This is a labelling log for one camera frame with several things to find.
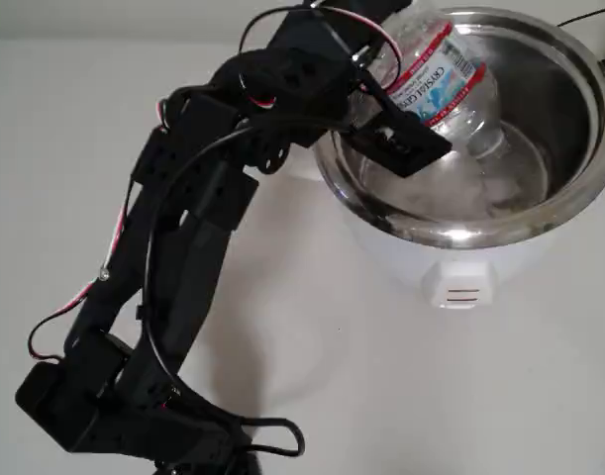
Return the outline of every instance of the stainless steel pot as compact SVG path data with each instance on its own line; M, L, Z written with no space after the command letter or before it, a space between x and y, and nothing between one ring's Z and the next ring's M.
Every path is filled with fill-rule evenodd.
M537 237L584 210L605 187L605 69L579 41L541 20L506 10L447 10L479 48L498 82L502 118L542 151L548 197L504 218L433 220L370 190L368 160L337 135L318 144L320 170L361 219L397 238L444 249L477 249Z

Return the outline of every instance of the water bottle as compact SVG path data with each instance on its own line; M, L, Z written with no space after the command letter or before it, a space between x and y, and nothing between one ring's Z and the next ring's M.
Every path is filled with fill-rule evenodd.
M548 193L542 158L520 131L501 121L497 83L452 19L430 0L413 0L383 27L402 53L389 97L449 140L453 151L406 179L369 161L360 171L367 190L433 221L488 220L542 202ZM389 47L370 71L384 85L396 77L397 61ZM356 95L353 115L369 118L373 103Z
M504 135L496 81L451 18L430 0L414 0L383 27L403 55L399 79L388 90L394 103L419 115L454 149L481 157L498 148ZM388 46L370 71L382 84L396 77L397 61Z

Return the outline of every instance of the black robotic arm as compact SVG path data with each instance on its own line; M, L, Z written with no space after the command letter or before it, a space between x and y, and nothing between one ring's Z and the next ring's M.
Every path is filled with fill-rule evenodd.
M309 3L293 7L267 48L240 53L210 83L178 89L163 101L162 124L131 176L141 192L108 265L85 294L64 357L38 363L16 395L65 450L149 459L159 475L257 473L252 452L304 451L294 423L231 414L177 376L209 312L232 232L258 186L245 170L274 173L292 143L311 146L326 131L401 176L450 149L418 118L400 112L346 54L378 48L374 31L311 11ZM410 0L324 3L381 22ZM361 86L381 112L356 127L345 118L349 97ZM129 348L110 330L140 289L143 332ZM298 446L254 445L244 431L249 426L288 428Z

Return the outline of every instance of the white rice cooker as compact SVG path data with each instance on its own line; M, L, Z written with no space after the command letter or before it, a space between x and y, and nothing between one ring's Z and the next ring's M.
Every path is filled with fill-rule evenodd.
M432 305L467 309L491 303L605 188L605 70L572 36L535 18L491 8L447 13L497 79L503 127L532 145L536 168L527 174L544 177L543 199L506 216L438 219L388 199L384 190L408 183L389 172L377 179L376 164L339 135L315 151L361 246ZM441 172L431 193L445 192L445 166L445 158L430 165L428 173Z

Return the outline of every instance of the white wall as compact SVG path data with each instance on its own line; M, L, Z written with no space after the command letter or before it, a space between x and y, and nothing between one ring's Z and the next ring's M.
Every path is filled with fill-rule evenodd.
M235 42L256 12L293 0L0 0L0 37L83 37L180 42ZM605 0L438 0L441 7L488 5L550 22L605 7ZM588 35L605 48L602 31Z
M154 101L232 50L0 42L0 474L152 473L64 453L13 395L31 327L97 271ZM265 475L605 475L599 202L495 306L452 315L371 265L326 186L270 177L182 374L227 409L300 424L306 455L266 455ZM117 324L128 341L133 315ZM39 348L58 351L73 317Z

